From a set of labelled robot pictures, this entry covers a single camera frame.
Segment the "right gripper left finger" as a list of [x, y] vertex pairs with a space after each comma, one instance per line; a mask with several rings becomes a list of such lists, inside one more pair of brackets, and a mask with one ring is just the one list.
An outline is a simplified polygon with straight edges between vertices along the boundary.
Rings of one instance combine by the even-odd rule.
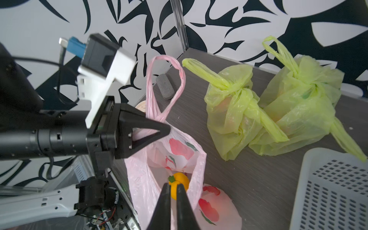
[[165, 183], [147, 230], [171, 229], [171, 186]]

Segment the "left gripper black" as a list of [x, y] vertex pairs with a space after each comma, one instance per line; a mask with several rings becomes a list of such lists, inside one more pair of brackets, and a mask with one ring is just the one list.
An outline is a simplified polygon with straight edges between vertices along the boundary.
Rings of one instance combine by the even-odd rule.
[[88, 129], [86, 144], [95, 175], [107, 175], [115, 159], [127, 159], [170, 134], [171, 127], [106, 96]]

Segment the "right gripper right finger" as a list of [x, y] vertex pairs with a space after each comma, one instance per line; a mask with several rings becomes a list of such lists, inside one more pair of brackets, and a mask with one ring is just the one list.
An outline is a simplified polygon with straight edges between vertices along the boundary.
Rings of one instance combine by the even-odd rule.
[[183, 184], [177, 186], [177, 229], [200, 230]]

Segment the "pink plastic bag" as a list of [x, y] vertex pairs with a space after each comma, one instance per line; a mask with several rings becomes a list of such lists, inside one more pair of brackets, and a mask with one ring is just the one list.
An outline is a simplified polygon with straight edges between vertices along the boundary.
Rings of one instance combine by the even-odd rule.
[[169, 135], [125, 160], [132, 203], [140, 228], [152, 220], [164, 184], [185, 180], [186, 194], [202, 230], [239, 230], [242, 218], [229, 196], [204, 183], [207, 155], [190, 135], [172, 126]]

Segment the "yellow orange fruit with leaf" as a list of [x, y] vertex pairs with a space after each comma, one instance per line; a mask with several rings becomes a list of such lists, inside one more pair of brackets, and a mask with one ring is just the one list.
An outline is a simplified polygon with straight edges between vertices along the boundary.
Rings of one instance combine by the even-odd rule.
[[178, 172], [172, 176], [169, 176], [168, 182], [169, 182], [169, 185], [171, 186], [171, 197], [172, 199], [177, 200], [177, 187], [179, 185], [183, 185], [185, 188], [185, 191], [187, 191], [189, 188], [190, 180], [185, 174]]

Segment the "green plastic bag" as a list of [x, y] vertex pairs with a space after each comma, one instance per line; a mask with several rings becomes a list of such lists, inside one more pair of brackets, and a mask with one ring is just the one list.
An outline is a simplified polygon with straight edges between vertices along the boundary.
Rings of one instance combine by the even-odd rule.
[[216, 73], [193, 58], [185, 58], [182, 65], [209, 83], [204, 97], [207, 127], [223, 160], [235, 160], [262, 129], [275, 142], [288, 141], [287, 135], [258, 105], [260, 98], [252, 90], [252, 66], [238, 64]]
[[262, 44], [284, 67], [262, 93], [259, 106], [286, 134], [288, 141], [276, 142], [262, 129], [249, 148], [259, 155], [277, 156], [331, 134], [346, 153], [365, 162], [368, 157], [335, 116], [344, 73], [321, 66], [311, 56], [294, 58], [274, 36], [265, 38]]

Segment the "white plastic basket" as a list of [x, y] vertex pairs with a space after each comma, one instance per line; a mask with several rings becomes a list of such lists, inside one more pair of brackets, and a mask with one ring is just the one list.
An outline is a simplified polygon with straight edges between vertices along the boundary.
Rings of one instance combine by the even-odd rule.
[[315, 148], [304, 155], [291, 230], [366, 230], [368, 163]]

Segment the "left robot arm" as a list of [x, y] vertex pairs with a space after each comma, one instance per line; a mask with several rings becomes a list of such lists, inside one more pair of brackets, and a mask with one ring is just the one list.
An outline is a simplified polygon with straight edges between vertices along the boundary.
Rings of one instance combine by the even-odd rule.
[[42, 111], [42, 100], [17, 57], [1, 47], [1, 160], [88, 155], [94, 171], [76, 185], [2, 199], [2, 229], [116, 211], [119, 192], [107, 181], [113, 161], [129, 158], [170, 134], [169, 125], [107, 95], [113, 82], [129, 81], [136, 63], [133, 55], [100, 34], [92, 34], [83, 49], [77, 84], [79, 98], [91, 101], [91, 110], [48, 112]]

